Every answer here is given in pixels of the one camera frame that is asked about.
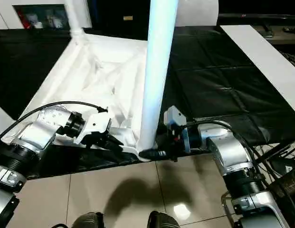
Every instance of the black cable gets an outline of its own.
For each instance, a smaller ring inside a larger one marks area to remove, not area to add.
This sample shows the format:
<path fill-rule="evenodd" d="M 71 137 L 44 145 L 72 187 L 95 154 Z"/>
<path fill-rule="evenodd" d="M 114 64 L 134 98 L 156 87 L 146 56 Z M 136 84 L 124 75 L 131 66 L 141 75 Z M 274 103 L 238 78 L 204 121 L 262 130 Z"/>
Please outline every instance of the black cable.
<path fill-rule="evenodd" d="M 56 224 L 56 225 L 54 225 L 53 227 L 51 227 L 51 228 L 59 228 L 59 227 L 62 227 L 62 228 L 68 228 L 68 226 L 66 226 L 65 224 Z"/>
<path fill-rule="evenodd" d="M 255 150 L 255 148 L 252 148 L 253 153 L 260 159 L 261 156 L 260 154 Z M 285 190 L 284 186 L 281 184 L 280 179 L 275 175 L 274 171 L 270 168 L 270 166 L 268 165 L 268 163 L 263 160 L 262 161 L 263 165 L 265 166 L 266 170 L 271 174 L 271 176 L 274 178 L 274 180 L 277 182 L 278 186 L 280 187 L 281 191 L 284 193 L 284 195 L 286 196 L 286 198 L 289 200 L 289 202 L 291 203 L 292 206 L 292 211 L 294 213 L 295 216 L 295 204 L 291 198 L 291 196 L 289 195 L 289 193 L 287 193 L 287 191 Z"/>
<path fill-rule="evenodd" d="M 252 160 L 252 163 L 256 169 L 256 171 L 258 173 L 260 173 L 260 170 L 259 170 L 259 167 L 258 167 L 258 164 L 256 162 L 256 159 L 254 157 L 254 154 L 260 159 L 261 159 L 261 155 L 258 153 L 258 151 L 256 151 L 256 149 L 254 147 L 250 147 L 248 142 L 246 141 L 246 139 L 244 139 L 239 133 L 237 133 L 235 130 L 233 130 L 231 128 L 231 126 L 229 126 L 228 124 L 225 124 L 225 123 L 222 123 L 222 122 L 219 122 L 219 121 L 209 121 L 209 120 L 202 120 L 202 121 L 196 121 L 196 122 L 193 122 L 193 123 L 190 123 L 190 124 L 187 124 L 187 125 L 183 125 L 183 126 L 180 126 L 180 130 L 183 130 L 187 127 L 190 127 L 190 126 L 195 126 L 195 125 L 200 125 L 200 124 L 218 124 L 220 126 L 223 126 L 225 128 L 227 128 L 228 130 L 230 130 L 234 136 L 240 140 L 240 142 L 242 142 L 244 144 L 244 146 L 246 147 L 248 153 L 249 153 L 249 156 L 251 157 L 251 160 Z M 277 184 L 279 185 L 281 191 L 284 193 L 284 195 L 287 197 L 287 199 L 289 200 L 289 202 L 291 203 L 292 205 L 292 211 L 293 211 L 293 214 L 294 214 L 294 217 L 295 217 L 295 204 L 291 198 L 291 196 L 287 193 L 287 191 L 285 190 L 285 188 L 283 187 L 283 185 L 281 184 L 279 178 L 274 174 L 273 170 L 270 168 L 270 166 L 267 164 L 266 161 L 262 160 L 262 163 L 263 165 L 265 166 L 265 168 L 267 169 L 267 171 L 272 175 L 272 177 L 274 178 L 274 180 L 277 182 Z"/>
<path fill-rule="evenodd" d="M 43 110 L 44 108 L 47 108 L 47 107 L 51 107 L 51 106 L 54 106 L 54 105 L 63 105 L 63 104 L 78 104 L 78 105 L 86 105 L 86 106 L 90 106 L 90 107 L 93 107 L 93 108 L 96 108 L 98 110 L 98 112 L 102 113 L 102 112 L 107 112 L 106 109 L 104 108 L 101 108 L 97 105 L 94 105 L 94 104 L 90 104 L 90 103 L 86 103 L 86 102 L 81 102 L 81 101 L 58 101 L 58 102 L 53 102 L 53 103 L 49 103 L 49 104 L 45 104 L 41 107 L 38 107 L 30 112 L 28 112 L 27 114 L 23 115 L 21 118 L 19 118 L 17 121 L 15 121 L 13 124 L 11 124 L 5 131 L 3 131 L 1 134 L 0 134 L 0 139 L 5 135 L 7 134 L 11 129 L 13 129 L 16 125 L 18 125 L 20 122 L 22 122 L 24 119 L 26 119 L 27 117 L 29 117 L 30 115 L 38 112 L 38 111 L 41 111 Z"/>

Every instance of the black fabric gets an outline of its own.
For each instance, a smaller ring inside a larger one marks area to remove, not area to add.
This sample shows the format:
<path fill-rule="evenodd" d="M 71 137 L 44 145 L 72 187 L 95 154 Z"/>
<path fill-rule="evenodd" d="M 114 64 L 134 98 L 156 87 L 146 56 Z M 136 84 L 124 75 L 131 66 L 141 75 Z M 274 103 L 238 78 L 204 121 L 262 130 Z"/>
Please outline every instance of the black fabric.
<path fill-rule="evenodd" d="M 252 145 L 295 139 L 295 112 L 225 34 L 175 31 L 162 101 L 189 118 L 223 120 Z M 89 30 L 92 34 L 100 31 Z M 17 119 L 70 41 L 69 32 L 0 30 L 0 106 Z M 133 154 L 51 145 L 29 179 L 128 165 Z"/>
<path fill-rule="evenodd" d="M 0 30 L 0 107 L 18 119 L 70 41 L 67 31 Z"/>
<path fill-rule="evenodd" d="M 223 120 L 252 145 L 295 140 L 293 109 L 222 31 L 176 28 L 162 112 L 172 105 Z"/>

